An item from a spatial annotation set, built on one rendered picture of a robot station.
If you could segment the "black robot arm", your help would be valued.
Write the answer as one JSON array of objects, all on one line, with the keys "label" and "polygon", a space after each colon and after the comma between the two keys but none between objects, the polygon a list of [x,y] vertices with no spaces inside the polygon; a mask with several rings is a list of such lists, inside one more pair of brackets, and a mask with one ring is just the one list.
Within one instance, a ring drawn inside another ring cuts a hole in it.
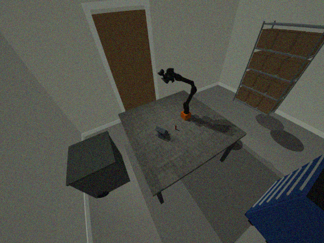
[{"label": "black robot arm", "polygon": [[[189,79],[186,79],[184,77],[182,77],[180,74],[178,73],[175,73],[174,72],[174,69],[173,68],[168,68],[166,70],[166,73],[165,74],[168,74],[168,80],[171,80],[172,83],[176,80],[176,81],[182,81],[182,82],[185,82],[187,84],[190,84],[191,85],[191,91],[190,91],[190,95],[187,99],[186,102],[184,102],[183,104],[183,107],[184,107],[184,113],[185,114],[188,114],[190,113],[189,112],[189,102],[191,101],[192,99],[192,96],[196,93],[197,89],[196,89],[196,86],[194,86],[194,82],[192,80],[189,80]],[[175,78],[175,80],[174,80]]]}]

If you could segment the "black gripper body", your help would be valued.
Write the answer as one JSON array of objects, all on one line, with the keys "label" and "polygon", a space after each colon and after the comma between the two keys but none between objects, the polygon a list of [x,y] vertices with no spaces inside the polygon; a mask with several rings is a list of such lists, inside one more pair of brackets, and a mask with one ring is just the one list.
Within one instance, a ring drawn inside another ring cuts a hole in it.
[{"label": "black gripper body", "polygon": [[164,78],[165,81],[166,81],[165,83],[168,84],[168,83],[169,83],[169,80],[168,80],[168,76],[169,76],[169,75],[168,75],[168,74],[164,74],[164,72],[165,72],[165,71],[164,71],[163,69],[161,69],[160,72],[159,72],[159,74],[163,76],[163,78]]}]

